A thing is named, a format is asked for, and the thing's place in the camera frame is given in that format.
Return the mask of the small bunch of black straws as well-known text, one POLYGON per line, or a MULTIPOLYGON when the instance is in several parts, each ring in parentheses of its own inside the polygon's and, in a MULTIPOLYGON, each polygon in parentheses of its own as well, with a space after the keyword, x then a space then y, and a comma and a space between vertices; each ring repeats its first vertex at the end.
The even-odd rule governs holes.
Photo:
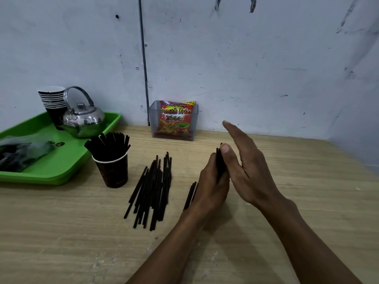
POLYGON ((183 208, 183 211, 187 210, 188 207, 190 206, 192 200, 193 200, 193 197, 194 197, 194 194, 196 192, 196 188, 197 188, 197 182, 195 181, 190 189, 189 189, 189 192, 188 192, 188 195, 187 195, 187 199, 186 199, 186 202, 185 202, 185 205, 184 205, 184 208, 183 208))

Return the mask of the stack of dark paper cups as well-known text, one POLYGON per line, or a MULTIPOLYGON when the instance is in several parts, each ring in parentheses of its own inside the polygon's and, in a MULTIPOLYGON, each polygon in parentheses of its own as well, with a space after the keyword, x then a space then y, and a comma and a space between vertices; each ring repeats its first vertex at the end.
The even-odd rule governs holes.
POLYGON ((61 127, 62 116, 68 110, 64 101, 65 88, 61 86, 47 86, 37 90, 40 99, 55 128, 64 131, 61 127))

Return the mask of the clear acrylic box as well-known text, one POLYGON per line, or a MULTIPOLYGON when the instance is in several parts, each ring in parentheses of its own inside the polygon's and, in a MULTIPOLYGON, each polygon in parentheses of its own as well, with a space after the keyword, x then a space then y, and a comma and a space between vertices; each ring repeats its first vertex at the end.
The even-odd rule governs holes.
MULTIPOLYGON (((151 127, 151 134, 152 137, 155 138, 166 138, 166 139, 175 139, 175 138, 168 138, 168 137, 159 137, 155 135, 155 132, 158 128, 158 122, 159 122, 159 115, 160 115, 160 101, 157 100, 151 104, 149 107, 149 120, 150 120, 150 127, 151 127)), ((192 122, 191 122, 191 133, 193 136, 192 140, 185 140, 185 141, 193 141, 195 137, 196 132, 196 126, 197 126, 197 119, 198 119, 198 113, 199 113, 199 107, 198 104, 195 104, 195 108, 192 114, 192 122)))

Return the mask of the loose pile of black straws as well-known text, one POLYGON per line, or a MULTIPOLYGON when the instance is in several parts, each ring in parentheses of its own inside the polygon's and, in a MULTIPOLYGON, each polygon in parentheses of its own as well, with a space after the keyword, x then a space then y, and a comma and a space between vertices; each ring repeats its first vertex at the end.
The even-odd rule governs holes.
POLYGON ((172 157, 169 152, 161 159, 158 155, 146 166, 129 199, 124 219, 134 215, 133 229, 139 225, 154 231, 164 220, 172 184, 172 157))

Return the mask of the dark brown paper cup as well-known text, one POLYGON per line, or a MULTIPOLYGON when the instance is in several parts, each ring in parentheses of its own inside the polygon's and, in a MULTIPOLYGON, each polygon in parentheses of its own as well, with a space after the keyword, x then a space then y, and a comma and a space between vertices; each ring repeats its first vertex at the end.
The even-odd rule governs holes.
POLYGON ((92 156, 105 185, 117 189, 124 186, 129 179, 128 152, 113 161, 99 161, 92 156))

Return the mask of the black straws standing in cup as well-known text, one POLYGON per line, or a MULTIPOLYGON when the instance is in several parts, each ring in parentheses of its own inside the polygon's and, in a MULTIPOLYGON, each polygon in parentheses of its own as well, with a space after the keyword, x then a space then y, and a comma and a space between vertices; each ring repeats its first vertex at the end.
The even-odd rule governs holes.
POLYGON ((84 143, 94 160, 112 162, 125 156, 130 148, 130 137, 123 133, 101 133, 84 143))

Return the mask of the bundle of black straws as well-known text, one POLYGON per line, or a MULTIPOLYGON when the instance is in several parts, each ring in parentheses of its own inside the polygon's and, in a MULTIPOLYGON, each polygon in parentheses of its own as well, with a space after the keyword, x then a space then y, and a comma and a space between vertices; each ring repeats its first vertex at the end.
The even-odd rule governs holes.
POLYGON ((216 168, 217 168, 217 182, 220 181, 220 178, 227 170, 227 166, 225 164, 224 158, 220 151, 220 147, 216 148, 216 168))

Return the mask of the clear bag of black items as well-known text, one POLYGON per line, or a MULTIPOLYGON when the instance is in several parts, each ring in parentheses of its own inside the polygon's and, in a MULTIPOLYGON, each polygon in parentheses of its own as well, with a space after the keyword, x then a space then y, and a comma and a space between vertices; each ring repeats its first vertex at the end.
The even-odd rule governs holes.
POLYGON ((0 172, 22 172, 55 147, 49 134, 4 137, 0 139, 0 172))

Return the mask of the person's left forearm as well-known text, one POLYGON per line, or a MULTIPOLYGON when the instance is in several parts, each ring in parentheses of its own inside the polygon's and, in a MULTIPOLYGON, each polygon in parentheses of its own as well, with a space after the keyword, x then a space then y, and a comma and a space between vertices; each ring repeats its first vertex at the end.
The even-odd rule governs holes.
POLYGON ((193 202, 125 284, 178 284, 199 233, 219 207, 193 202))

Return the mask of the person's right forearm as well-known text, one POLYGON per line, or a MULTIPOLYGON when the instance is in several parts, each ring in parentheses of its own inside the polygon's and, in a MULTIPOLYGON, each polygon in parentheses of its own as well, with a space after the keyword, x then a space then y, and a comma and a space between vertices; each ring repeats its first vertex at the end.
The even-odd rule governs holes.
POLYGON ((363 284, 286 198, 258 206, 281 241, 301 284, 363 284))

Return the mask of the green plastic tray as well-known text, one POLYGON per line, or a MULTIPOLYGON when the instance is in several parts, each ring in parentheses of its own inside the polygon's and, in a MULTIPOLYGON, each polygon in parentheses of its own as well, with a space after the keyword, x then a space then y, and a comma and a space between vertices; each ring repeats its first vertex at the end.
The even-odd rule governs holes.
POLYGON ((64 143, 48 155, 26 167, 22 172, 0 171, 0 182, 62 185, 91 158, 84 147, 87 139, 73 138, 67 131, 57 130, 47 112, 25 120, 0 132, 0 139, 37 134, 54 143, 64 143))

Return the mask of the red and yellow snack packet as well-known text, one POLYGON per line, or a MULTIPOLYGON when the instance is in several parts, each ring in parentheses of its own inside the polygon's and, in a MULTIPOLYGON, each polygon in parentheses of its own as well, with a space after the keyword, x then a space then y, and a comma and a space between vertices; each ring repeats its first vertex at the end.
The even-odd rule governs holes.
POLYGON ((156 136, 192 140, 191 122, 195 101, 178 103, 160 101, 160 115, 156 136))

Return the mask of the person's left hand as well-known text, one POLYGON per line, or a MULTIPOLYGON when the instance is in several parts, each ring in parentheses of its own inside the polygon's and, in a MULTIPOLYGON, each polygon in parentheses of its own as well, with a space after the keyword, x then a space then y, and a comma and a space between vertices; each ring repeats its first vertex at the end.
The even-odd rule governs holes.
POLYGON ((224 204, 229 192, 229 189, 207 189, 204 187, 204 168, 199 176, 194 200, 188 208, 199 222, 205 222, 209 219, 224 204))

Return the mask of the person's right hand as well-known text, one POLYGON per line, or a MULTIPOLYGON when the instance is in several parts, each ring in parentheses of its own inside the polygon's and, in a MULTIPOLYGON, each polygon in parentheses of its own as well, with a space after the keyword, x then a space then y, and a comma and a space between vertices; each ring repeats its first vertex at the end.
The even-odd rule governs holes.
POLYGON ((241 198, 262 212, 292 209, 294 203, 278 190, 264 154, 253 139, 228 121, 224 120, 222 124, 239 151, 243 172, 240 175, 230 174, 230 179, 241 198))

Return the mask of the shiny steel kettle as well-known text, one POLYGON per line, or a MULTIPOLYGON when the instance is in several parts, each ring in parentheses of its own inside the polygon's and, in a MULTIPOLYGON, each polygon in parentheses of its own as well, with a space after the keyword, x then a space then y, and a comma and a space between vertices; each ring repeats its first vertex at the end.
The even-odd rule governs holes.
POLYGON ((91 138, 99 136, 107 127, 105 113, 94 105, 88 93, 81 87, 71 86, 64 90, 63 99, 67 107, 60 118, 58 128, 67 131, 74 138, 91 138), (88 100, 88 105, 77 103, 76 107, 69 104, 69 90, 79 90, 88 100))

